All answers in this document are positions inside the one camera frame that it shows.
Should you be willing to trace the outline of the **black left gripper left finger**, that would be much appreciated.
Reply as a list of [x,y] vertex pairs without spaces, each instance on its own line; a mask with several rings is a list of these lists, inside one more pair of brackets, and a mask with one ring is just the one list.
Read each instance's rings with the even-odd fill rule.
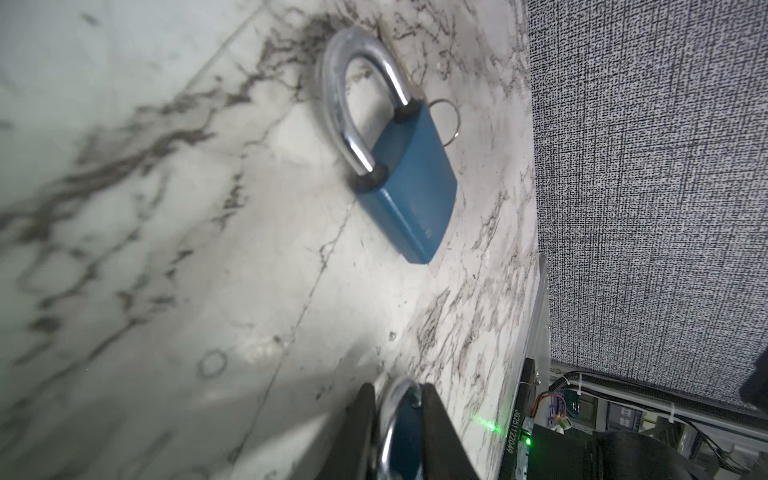
[[371,383],[364,383],[316,476],[317,480],[364,480],[369,477],[376,417],[375,388]]

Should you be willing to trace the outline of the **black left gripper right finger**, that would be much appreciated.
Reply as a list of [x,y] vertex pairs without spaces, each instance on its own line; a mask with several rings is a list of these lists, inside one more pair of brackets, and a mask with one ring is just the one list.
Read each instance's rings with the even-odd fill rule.
[[424,478],[478,480],[479,477],[433,384],[421,385],[421,403]]

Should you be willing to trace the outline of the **blue padlock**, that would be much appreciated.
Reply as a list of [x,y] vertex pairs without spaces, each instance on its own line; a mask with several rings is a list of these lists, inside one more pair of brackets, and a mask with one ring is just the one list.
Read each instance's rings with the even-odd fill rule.
[[378,403],[373,479],[424,479],[421,385],[393,378]]
[[[379,73],[393,105],[373,147],[364,143],[348,107],[346,75],[354,60]],[[458,181],[429,104],[412,94],[385,45],[357,27],[331,37],[319,68],[323,119],[356,174],[359,202],[408,262],[430,263],[447,232]]]

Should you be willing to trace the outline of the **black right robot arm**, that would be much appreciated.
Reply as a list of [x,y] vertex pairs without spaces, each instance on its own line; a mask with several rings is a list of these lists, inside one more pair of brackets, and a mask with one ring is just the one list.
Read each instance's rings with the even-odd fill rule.
[[661,441],[634,432],[586,435],[535,426],[529,479],[706,479],[708,474]]

